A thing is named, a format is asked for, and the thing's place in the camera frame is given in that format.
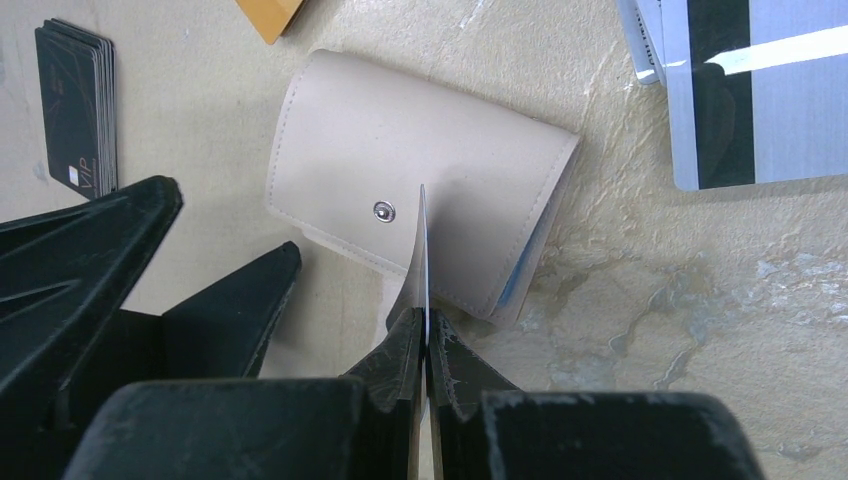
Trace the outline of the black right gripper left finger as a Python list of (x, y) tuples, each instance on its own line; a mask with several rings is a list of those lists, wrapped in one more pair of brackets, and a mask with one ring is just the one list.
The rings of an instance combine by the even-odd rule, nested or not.
[(165, 381), (100, 409), (68, 479), (414, 479), (424, 312), (336, 378)]

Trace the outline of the tan leather card holder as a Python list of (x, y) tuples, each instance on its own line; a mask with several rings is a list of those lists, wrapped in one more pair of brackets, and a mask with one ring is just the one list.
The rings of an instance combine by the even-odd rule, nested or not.
[(317, 50), (292, 78), (265, 203), (310, 240), (403, 277), (428, 221), (434, 295), (518, 319), (577, 135), (359, 57)]

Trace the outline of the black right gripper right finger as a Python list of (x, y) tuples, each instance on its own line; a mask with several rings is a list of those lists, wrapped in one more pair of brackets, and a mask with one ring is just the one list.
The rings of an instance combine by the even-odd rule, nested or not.
[(427, 390), (440, 479), (760, 479), (743, 429), (689, 392), (527, 392), (429, 314)]

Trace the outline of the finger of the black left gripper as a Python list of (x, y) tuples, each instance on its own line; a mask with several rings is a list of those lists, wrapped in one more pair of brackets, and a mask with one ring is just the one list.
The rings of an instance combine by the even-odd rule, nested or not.
[(301, 268), (289, 241), (166, 311), (168, 376), (257, 377)]
[(156, 175), (1, 226), (1, 407), (41, 411), (120, 307), (183, 205)]

